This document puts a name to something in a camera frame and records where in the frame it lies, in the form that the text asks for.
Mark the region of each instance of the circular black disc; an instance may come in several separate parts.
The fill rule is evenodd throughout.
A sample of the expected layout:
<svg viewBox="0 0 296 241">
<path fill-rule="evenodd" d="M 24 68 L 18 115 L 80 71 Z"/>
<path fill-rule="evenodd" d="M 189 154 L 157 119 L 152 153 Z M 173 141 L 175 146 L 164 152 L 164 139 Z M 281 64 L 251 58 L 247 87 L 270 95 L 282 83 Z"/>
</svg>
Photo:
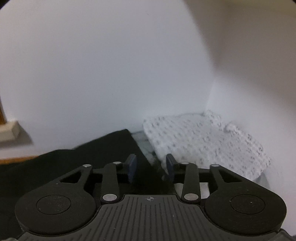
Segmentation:
<svg viewBox="0 0 296 241">
<path fill-rule="evenodd" d="M 25 194 L 15 215 L 25 231 L 59 235 L 85 225 L 96 212 L 93 197 L 72 183 L 49 183 Z"/>
<path fill-rule="evenodd" d="M 280 229 L 286 205 L 275 193 L 249 183 L 228 183 L 205 202 L 208 217 L 236 234 L 259 235 Z"/>
</svg>

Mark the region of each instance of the white patterned fabric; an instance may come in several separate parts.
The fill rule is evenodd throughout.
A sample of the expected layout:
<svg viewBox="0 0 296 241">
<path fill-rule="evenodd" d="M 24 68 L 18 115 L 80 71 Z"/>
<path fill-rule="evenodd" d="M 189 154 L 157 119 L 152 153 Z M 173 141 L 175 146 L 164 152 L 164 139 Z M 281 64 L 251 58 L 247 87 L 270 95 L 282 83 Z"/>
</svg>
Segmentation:
<svg viewBox="0 0 296 241">
<path fill-rule="evenodd" d="M 171 153 L 178 162 L 195 163 L 199 168 L 219 164 L 255 180 L 271 161 L 251 135 L 232 123 L 225 125 L 211 111 L 148 118 L 143 127 L 164 169 L 165 156 Z"/>
</svg>

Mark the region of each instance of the ceiling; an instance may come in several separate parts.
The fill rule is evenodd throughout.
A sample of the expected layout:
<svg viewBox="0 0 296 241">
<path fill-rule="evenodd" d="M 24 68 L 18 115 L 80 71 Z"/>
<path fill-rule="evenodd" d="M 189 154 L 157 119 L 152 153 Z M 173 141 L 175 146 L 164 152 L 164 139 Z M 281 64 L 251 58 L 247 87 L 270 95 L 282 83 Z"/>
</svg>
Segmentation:
<svg viewBox="0 0 296 241">
<path fill-rule="evenodd" d="M 293 0 L 225 0 L 226 2 L 268 9 L 296 18 L 296 3 Z"/>
</svg>

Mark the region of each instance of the ribbed gray surface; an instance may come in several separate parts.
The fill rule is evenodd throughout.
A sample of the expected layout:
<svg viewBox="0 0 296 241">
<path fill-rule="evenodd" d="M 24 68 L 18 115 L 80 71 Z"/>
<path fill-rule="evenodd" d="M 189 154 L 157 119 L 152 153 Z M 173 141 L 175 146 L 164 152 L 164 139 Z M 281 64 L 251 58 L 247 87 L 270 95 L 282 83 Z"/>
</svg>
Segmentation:
<svg viewBox="0 0 296 241">
<path fill-rule="evenodd" d="M 275 234 L 242 237 L 220 230 L 196 205 L 184 204 L 174 195 L 125 195 L 116 204 L 104 205 L 84 228 L 59 237 L 25 233 L 20 241 L 266 241 Z"/>
</svg>

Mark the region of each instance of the metal rivet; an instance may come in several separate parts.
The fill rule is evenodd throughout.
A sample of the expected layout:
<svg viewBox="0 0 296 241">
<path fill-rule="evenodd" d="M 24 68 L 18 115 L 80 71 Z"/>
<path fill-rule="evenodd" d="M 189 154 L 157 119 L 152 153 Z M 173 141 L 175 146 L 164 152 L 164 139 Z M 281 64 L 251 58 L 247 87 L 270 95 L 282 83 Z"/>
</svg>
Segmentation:
<svg viewBox="0 0 296 241">
<path fill-rule="evenodd" d="M 117 198 L 117 196 L 115 195 L 115 194 L 112 194 L 112 193 L 110 193 L 110 194 L 105 194 L 104 196 L 103 196 L 103 199 L 105 200 L 105 201 L 114 201 L 114 200 L 116 200 L 116 198 Z"/>
<path fill-rule="evenodd" d="M 198 199 L 198 195 L 196 195 L 195 193 L 187 193 L 184 195 L 184 198 L 188 201 L 194 201 Z"/>
</svg>

